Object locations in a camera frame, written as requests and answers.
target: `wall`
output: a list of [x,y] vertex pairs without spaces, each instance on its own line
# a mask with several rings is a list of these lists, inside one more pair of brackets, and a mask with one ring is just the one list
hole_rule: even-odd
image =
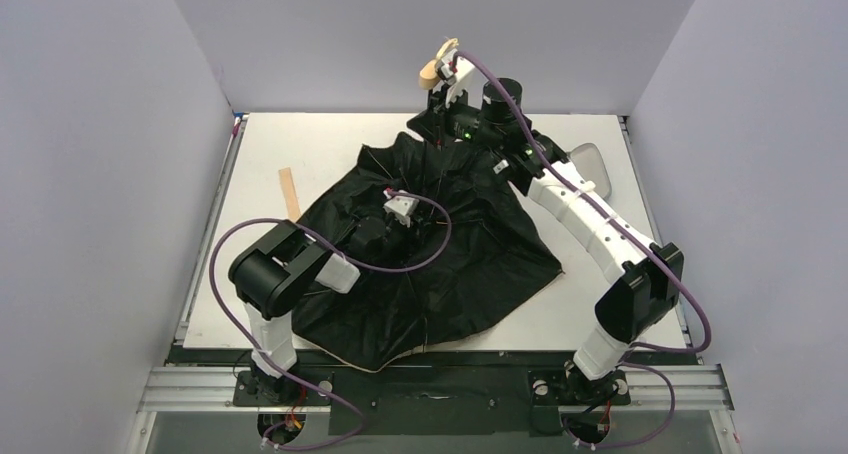
[[748,453],[848,450],[845,19],[845,0],[696,0],[629,122]]
[[0,0],[0,26],[0,452],[119,452],[232,117],[173,0]]
[[176,1],[236,109],[421,110],[450,36],[529,111],[627,114],[693,0]]

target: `black cylinder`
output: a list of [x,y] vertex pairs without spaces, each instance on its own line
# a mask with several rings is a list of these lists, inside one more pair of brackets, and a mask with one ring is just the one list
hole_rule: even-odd
[[[498,80],[501,81],[506,92],[518,104],[518,107],[521,107],[521,92],[523,90],[521,84],[508,77],[499,77]],[[482,111],[484,119],[494,124],[505,124],[515,120],[515,116],[509,110],[506,101],[490,82],[483,86],[483,106],[480,111]]]

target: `table top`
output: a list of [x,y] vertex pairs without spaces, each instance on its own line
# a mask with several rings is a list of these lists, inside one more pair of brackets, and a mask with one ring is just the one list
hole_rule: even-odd
[[[390,146],[406,130],[412,114],[251,114],[218,216],[213,245],[238,222],[256,217],[286,217],[279,171],[290,168],[301,211],[355,164],[362,144]],[[534,129],[569,151],[581,144],[598,147],[612,190],[607,202],[630,225],[651,236],[650,223],[633,165],[616,116],[530,115]],[[580,244],[547,211],[518,194],[542,240],[562,262],[565,274],[513,311],[495,327],[462,341],[427,346],[428,351],[577,350],[595,324],[594,304],[609,285]],[[223,246],[215,275],[221,294],[239,320],[247,314],[227,280],[229,264],[268,230],[267,225],[239,231]],[[224,316],[203,266],[186,348],[246,349],[248,341]],[[685,341],[675,311],[651,327],[642,339],[670,347]],[[295,336],[295,347],[313,348]]]

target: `wooden stick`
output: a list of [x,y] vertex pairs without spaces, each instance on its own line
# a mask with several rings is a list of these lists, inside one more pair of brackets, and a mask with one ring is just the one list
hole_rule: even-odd
[[283,189],[283,198],[286,201],[286,210],[289,212],[289,219],[292,221],[300,219],[300,204],[297,202],[297,191],[294,189],[294,178],[291,175],[291,168],[280,169],[280,187]]

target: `black cloth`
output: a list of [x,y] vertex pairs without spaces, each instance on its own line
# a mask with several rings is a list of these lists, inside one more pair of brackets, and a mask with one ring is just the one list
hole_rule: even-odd
[[[294,332],[348,364],[377,371],[414,348],[491,328],[549,284],[561,265],[509,185],[494,174],[496,163],[479,146],[437,148],[406,133],[388,148],[363,146],[356,167],[300,223],[349,252],[359,222],[385,216],[383,191],[391,187],[436,200],[450,214],[453,233],[424,268],[405,274],[360,269],[349,293],[304,297],[294,310]],[[443,216],[424,203],[415,216],[390,256],[359,260],[404,267],[430,257],[444,240]]]

